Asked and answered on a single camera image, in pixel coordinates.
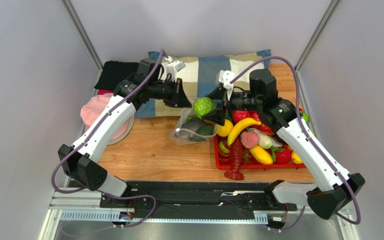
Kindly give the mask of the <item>green toy custard apple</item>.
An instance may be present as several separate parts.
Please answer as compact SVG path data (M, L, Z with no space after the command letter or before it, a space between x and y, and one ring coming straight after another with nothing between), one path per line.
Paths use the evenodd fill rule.
M209 97L201 97L197 99L193 104L193 111L198 118L202 118L204 115L211 113L216 109L216 105Z

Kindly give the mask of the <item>dark green toy avocado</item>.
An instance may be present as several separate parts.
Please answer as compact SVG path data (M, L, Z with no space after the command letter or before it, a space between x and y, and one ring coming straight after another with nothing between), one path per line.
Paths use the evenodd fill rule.
M201 126L196 133L201 136L212 136L214 134L215 127L211 124L205 124Z

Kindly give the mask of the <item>grey toy fish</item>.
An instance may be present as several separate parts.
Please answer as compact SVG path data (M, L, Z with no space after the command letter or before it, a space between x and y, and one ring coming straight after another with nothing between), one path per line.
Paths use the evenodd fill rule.
M181 126L175 130L174 137L178 139L193 137L195 135L194 133L205 124L202 119L196 116L188 117Z

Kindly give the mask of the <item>clear zip top bag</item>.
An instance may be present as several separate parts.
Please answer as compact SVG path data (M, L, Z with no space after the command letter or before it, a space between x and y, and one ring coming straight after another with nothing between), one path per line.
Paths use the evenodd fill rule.
M174 129L169 133L169 138L177 145L189 145L206 142L217 135L219 127L211 122L199 118L194 111L198 97L189 99L191 108L183 108Z

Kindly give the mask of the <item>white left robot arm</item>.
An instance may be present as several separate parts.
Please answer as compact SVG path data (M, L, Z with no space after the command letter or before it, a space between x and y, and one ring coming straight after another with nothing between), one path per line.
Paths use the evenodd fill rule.
M145 58L137 71L122 80L114 89L108 104L91 127L72 145L63 144L59 150L60 167L71 179L90 191L100 191L121 197L128 185L108 173L98 162L121 126L134 117L149 100L162 100L171 108L190 108L191 102L183 90L177 73L185 68L181 60L160 61Z

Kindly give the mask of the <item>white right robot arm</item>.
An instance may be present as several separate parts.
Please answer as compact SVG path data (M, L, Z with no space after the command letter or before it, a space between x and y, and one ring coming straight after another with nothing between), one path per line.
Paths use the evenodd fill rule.
M288 144L315 179L314 184L277 180L265 195L272 204L297 204L309 207L322 219L338 215L348 203L356 203L356 195L365 184L359 173L350 173L338 163L316 139L291 101L278 95L276 78L268 69L256 69L249 75L249 90L234 92L237 76L220 71L216 88L209 98L216 108L203 118L218 125L226 122L226 111L252 110L260 121Z

